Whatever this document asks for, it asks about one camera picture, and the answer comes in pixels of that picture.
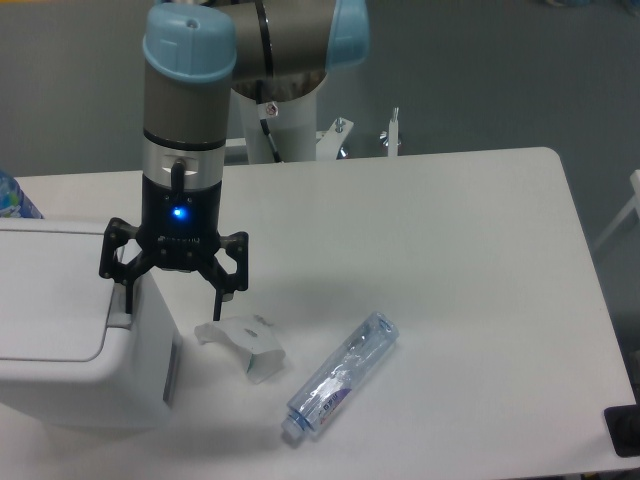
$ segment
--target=white plastic part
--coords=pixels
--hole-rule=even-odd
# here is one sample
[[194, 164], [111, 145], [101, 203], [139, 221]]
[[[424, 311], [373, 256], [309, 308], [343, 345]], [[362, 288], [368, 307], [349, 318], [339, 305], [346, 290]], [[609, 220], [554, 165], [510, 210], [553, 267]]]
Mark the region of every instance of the white plastic part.
[[[323, 83], [300, 98], [278, 102], [278, 114], [267, 119], [283, 162], [316, 159], [316, 104]], [[232, 97], [240, 108], [249, 163], [273, 163], [273, 153], [260, 125], [259, 105], [235, 91], [232, 91]]]
[[629, 199], [593, 242], [592, 253], [594, 255], [601, 254], [608, 246], [610, 247], [616, 236], [635, 225], [640, 218], [640, 170], [633, 172], [630, 180], [634, 196]]
[[388, 157], [398, 156], [398, 137], [400, 135], [398, 113], [400, 113], [400, 109], [398, 107], [394, 108], [393, 115], [391, 116], [391, 120], [389, 121], [389, 148], [387, 150]]
[[[12, 240], [6, 257], [24, 266], [22, 273], [0, 270], [0, 402], [58, 425], [158, 426], [170, 414], [181, 337], [151, 275], [137, 282], [132, 315], [124, 312], [124, 294], [98, 277], [103, 229], [47, 220], [0, 222], [0, 244], [22, 237]], [[47, 256], [57, 263], [43, 262]], [[13, 296], [15, 288], [4, 288], [9, 284], [27, 293], [33, 288], [34, 295]]]
[[260, 383], [283, 368], [285, 352], [262, 317], [223, 318], [199, 325], [194, 333], [201, 344], [233, 345], [249, 380]]
[[316, 144], [316, 160], [335, 160], [353, 125], [353, 122], [346, 118], [336, 119]]

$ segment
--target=blue bottle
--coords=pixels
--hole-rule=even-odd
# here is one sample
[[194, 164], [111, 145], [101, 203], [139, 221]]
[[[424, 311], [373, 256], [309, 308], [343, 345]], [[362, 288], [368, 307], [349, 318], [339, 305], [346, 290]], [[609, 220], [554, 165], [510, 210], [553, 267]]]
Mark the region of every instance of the blue bottle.
[[398, 329], [374, 312], [322, 364], [287, 403], [282, 428], [297, 441], [306, 432], [319, 432], [342, 401], [398, 338]]
[[640, 0], [622, 0], [627, 11], [634, 17], [640, 17]]
[[0, 170], [0, 217], [42, 218], [11, 175]]
[[584, 7], [589, 5], [591, 0], [546, 0], [553, 7]]

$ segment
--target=white table top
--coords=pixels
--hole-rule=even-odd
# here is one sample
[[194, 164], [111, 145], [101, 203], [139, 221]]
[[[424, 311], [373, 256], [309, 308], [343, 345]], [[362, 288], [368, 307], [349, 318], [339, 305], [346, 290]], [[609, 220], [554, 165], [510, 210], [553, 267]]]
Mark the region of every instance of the white table top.
[[[154, 271], [185, 337], [162, 429], [91, 432], [0, 406], [3, 478], [489, 479], [640, 466], [602, 411], [633, 395], [560, 161], [547, 149], [225, 169], [222, 234], [250, 234], [249, 291], [287, 367], [253, 385], [199, 346], [213, 291]], [[50, 218], [139, 221], [139, 172], [33, 177]], [[99, 252], [96, 252], [96, 272]], [[373, 310], [400, 338], [317, 441], [285, 404]]]

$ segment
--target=black cable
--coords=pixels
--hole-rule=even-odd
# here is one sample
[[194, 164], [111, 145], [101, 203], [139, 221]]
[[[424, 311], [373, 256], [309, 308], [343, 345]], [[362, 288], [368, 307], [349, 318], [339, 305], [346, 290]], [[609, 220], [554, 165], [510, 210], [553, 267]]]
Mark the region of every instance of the black cable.
[[267, 77], [273, 77], [273, 52], [271, 47], [271, 35], [269, 35], [269, 20], [262, 0], [255, 0], [258, 24], [260, 25], [260, 37], [262, 38], [262, 55], [264, 56], [264, 68]]
[[[262, 80], [258, 80], [256, 82], [256, 104], [262, 104]], [[267, 141], [269, 142], [269, 148], [271, 149], [271, 154], [273, 155], [273, 161], [275, 163], [282, 163], [282, 157], [280, 157], [280, 152], [278, 152], [278, 147], [276, 146], [276, 142], [273, 139], [273, 135], [271, 135], [271, 130], [269, 130], [269, 124], [267, 123], [266, 118], [260, 119], [260, 126], [262, 127], [262, 133], [264, 133], [265, 137], [267, 137]]]

